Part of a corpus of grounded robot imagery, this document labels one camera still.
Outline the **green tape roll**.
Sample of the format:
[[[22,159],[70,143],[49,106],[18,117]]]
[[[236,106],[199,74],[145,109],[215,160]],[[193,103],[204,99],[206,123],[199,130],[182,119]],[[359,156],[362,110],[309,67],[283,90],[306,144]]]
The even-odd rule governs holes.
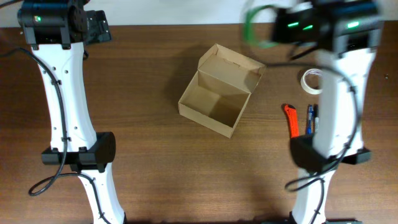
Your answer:
[[[275,47],[278,45],[277,42],[273,42],[271,40],[259,40],[256,36],[256,32],[254,30],[254,18],[261,12],[268,9],[276,9],[273,5],[264,5],[264,6],[256,6],[252,9],[249,9],[244,16],[243,22],[243,40],[248,45],[259,47],[260,49],[268,49],[271,47]]]

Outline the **white tape roll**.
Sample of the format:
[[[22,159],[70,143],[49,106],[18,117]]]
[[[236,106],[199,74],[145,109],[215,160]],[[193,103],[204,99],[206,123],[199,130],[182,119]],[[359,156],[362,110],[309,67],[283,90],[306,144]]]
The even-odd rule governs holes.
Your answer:
[[[320,95],[322,93],[322,89],[312,88],[307,83],[306,78],[309,75],[315,75],[315,76],[321,77],[322,76],[322,71],[320,69],[317,69],[317,68],[311,68],[311,69],[305,71],[304,74],[302,75],[301,79],[300,79],[301,87],[302,87],[302,89],[305,92],[307,92],[307,93],[309,93],[311,95]]]

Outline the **black white marker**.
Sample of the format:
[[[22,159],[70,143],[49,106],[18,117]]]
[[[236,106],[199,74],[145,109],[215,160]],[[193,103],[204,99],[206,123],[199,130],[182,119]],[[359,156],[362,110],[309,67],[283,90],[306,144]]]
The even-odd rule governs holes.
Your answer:
[[[313,106],[313,119],[314,119],[314,132],[318,131],[318,124],[319,124],[319,114],[318,114],[318,105]]]

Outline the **blue pen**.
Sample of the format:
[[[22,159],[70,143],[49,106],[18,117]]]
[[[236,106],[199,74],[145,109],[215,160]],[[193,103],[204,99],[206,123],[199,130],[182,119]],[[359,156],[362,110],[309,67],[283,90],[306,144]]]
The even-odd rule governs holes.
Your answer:
[[[312,121],[313,121],[313,106],[308,105],[307,109],[307,127],[306,127],[306,134],[312,133]]]

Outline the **orange utility knife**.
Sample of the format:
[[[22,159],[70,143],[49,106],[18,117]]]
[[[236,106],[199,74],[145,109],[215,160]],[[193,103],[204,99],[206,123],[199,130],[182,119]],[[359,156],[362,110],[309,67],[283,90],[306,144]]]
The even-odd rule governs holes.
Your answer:
[[[282,108],[287,117],[290,138],[298,137],[299,136],[299,124],[298,124],[296,108],[289,104],[285,104]]]

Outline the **brown cardboard box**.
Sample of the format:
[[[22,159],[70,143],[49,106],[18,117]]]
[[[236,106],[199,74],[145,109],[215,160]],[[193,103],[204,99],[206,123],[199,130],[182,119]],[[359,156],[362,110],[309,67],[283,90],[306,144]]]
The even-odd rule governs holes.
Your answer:
[[[178,101],[180,115],[230,138],[266,66],[214,44]]]

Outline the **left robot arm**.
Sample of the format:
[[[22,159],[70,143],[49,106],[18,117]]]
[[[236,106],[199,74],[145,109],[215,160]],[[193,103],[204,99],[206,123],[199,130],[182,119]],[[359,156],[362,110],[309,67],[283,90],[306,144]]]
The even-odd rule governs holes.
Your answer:
[[[88,112],[83,81],[85,47],[112,39],[103,11],[87,11],[85,2],[24,1],[17,19],[30,49],[27,54],[38,64],[50,113],[50,146],[42,162],[56,165],[54,176],[35,184],[31,196],[44,193],[59,178],[63,168],[81,180],[95,223],[125,223],[112,166],[116,140],[111,132],[94,130]]]

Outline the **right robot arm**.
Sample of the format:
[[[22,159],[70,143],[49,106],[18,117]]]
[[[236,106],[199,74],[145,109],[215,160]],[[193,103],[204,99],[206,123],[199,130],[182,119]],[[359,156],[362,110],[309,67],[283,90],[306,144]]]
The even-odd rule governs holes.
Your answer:
[[[306,1],[277,10],[272,40],[312,44],[322,71],[318,129],[290,140],[298,167],[297,179],[285,186],[297,194],[290,223],[325,223],[326,195],[338,166],[370,158],[361,115],[382,28],[375,1]]]

